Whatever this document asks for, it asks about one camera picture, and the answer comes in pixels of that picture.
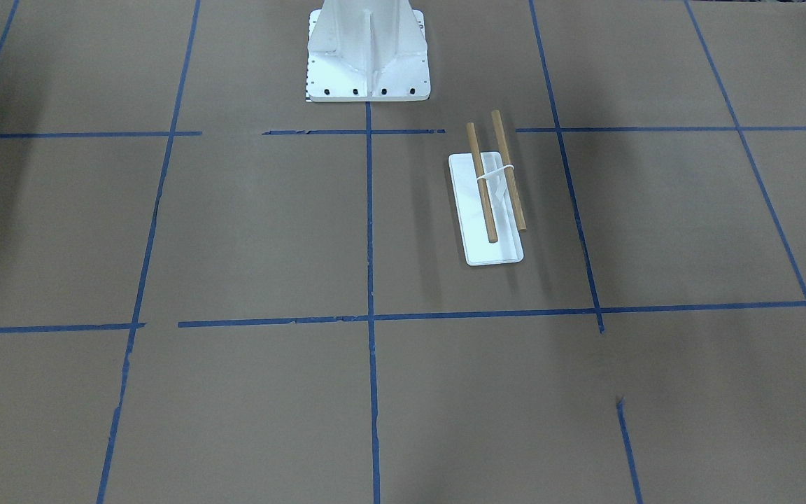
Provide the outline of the white towel rack base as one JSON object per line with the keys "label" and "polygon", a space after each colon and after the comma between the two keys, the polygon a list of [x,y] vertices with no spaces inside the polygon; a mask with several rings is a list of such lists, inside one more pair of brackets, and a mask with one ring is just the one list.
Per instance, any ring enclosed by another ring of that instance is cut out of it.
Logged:
{"label": "white towel rack base", "polygon": [[[501,153],[482,152],[484,175],[474,172],[472,155],[454,153],[448,157],[452,192],[456,205],[458,227],[466,262],[470,267],[489,267],[518,263],[524,251],[517,227]],[[486,182],[490,210],[496,227],[496,242],[491,242],[479,192],[479,183]]]}

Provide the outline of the wooden rack dowel far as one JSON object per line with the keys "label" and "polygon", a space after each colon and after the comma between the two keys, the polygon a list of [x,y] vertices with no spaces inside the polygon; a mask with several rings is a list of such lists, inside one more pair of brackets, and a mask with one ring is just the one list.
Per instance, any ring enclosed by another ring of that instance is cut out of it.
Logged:
{"label": "wooden rack dowel far", "polygon": [[511,150],[509,150],[509,143],[502,120],[501,111],[499,111],[499,109],[493,109],[493,111],[490,112],[490,119],[492,119],[493,128],[495,128],[495,139],[497,141],[499,152],[501,153],[504,177],[509,194],[509,200],[511,200],[516,227],[518,232],[525,232],[527,230],[527,221],[525,220],[521,195],[519,195],[518,191],[517,178],[511,157]]}

